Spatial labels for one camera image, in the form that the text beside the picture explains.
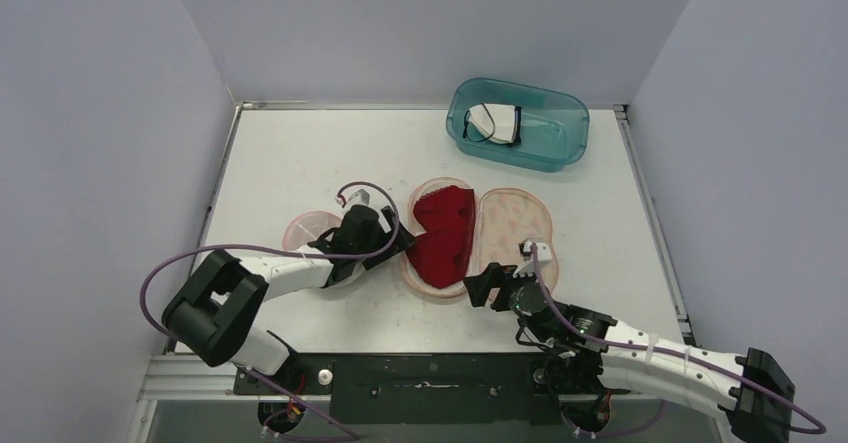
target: teal plastic bin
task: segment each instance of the teal plastic bin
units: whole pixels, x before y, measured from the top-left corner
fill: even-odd
[[[474,125],[463,138],[465,115],[480,103],[521,107],[521,143],[513,147],[482,140]],[[453,95],[446,129],[459,149],[471,156],[531,170],[559,171],[579,160],[589,139],[589,110],[577,98],[532,86],[474,78]]]

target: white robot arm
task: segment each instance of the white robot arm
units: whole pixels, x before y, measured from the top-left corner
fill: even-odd
[[[472,306],[483,306],[491,290],[499,289],[491,308],[513,311],[520,333],[530,330],[536,345],[555,358],[558,364],[546,378],[558,380],[556,386],[654,395],[715,418],[750,443],[788,441],[790,430],[797,431],[790,427],[793,410],[817,423],[792,403],[795,387],[768,353],[751,348],[743,356],[695,348],[610,315],[556,302],[536,276],[551,260],[548,246],[526,241],[520,251],[523,264],[490,263],[464,283]]]
[[[297,250],[298,256],[236,258],[224,250],[207,255],[162,314],[162,323],[210,366],[227,361],[273,375],[289,351],[265,329],[254,326],[259,306],[307,288],[345,285],[367,270],[405,251],[414,237],[389,207],[376,210],[359,190],[346,202],[341,225]],[[374,252],[379,255],[350,258]],[[322,255],[322,259],[306,256]],[[213,294],[224,297],[223,303]]]

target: gray wall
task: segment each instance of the gray wall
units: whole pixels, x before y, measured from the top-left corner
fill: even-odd
[[[0,439],[122,441],[232,102],[179,0],[0,0],[0,108]]]
[[[183,0],[237,100],[448,99],[490,76],[630,101],[688,0]]]
[[[846,48],[848,0],[692,0],[631,108],[696,335],[773,353],[824,441],[848,440]]]

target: cable tie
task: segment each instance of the cable tie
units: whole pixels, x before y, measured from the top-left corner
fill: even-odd
[[[686,376],[686,373],[689,371],[689,352],[692,351],[692,347],[687,345],[686,349],[683,351],[683,376]]]
[[[657,343],[660,341],[660,335],[656,333],[648,334],[648,351],[645,353],[645,364],[651,364],[651,358],[654,357],[654,347],[657,346]]]

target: black metal base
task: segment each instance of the black metal base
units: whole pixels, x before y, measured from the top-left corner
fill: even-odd
[[[304,395],[331,395],[330,414],[350,424],[469,424],[527,421],[559,425],[546,386],[534,382],[542,353],[309,354],[296,363],[306,376]],[[329,369],[333,381],[318,383]],[[295,391],[300,381],[281,370],[275,382]],[[236,375],[237,395],[274,395],[250,375]]]

